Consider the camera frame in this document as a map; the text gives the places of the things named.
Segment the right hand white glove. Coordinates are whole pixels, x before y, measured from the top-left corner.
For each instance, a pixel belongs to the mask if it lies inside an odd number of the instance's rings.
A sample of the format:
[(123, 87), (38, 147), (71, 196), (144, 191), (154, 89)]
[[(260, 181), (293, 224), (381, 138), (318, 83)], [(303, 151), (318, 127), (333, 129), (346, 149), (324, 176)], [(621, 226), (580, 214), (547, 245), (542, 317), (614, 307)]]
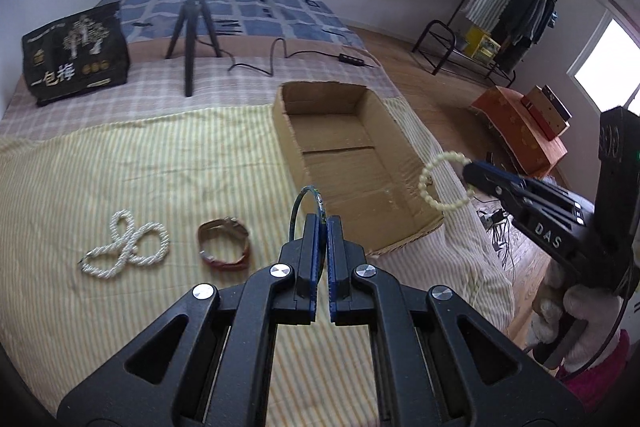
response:
[(534, 299), (527, 347), (547, 369), (587, 372), (622, 341), (623, 306), (622, 297), (576, 283), (552, 260)]

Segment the pink right sleeve forearm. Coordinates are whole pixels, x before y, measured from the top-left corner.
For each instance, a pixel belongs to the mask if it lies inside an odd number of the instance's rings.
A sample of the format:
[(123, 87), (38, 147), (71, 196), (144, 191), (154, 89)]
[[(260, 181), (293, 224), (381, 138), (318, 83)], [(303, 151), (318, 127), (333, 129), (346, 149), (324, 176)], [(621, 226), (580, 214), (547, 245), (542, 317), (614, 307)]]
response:
[(555, 378), (564, 381), (565, 387), (573, 392), (584, 409), (591, 413), (604, 400), (616, 381), (623, 374), (630, 348), (626, 329), (620, 331), (615, 349), (602, 361), (590, 366), (584, 373), (572, 377), (560, 367)]

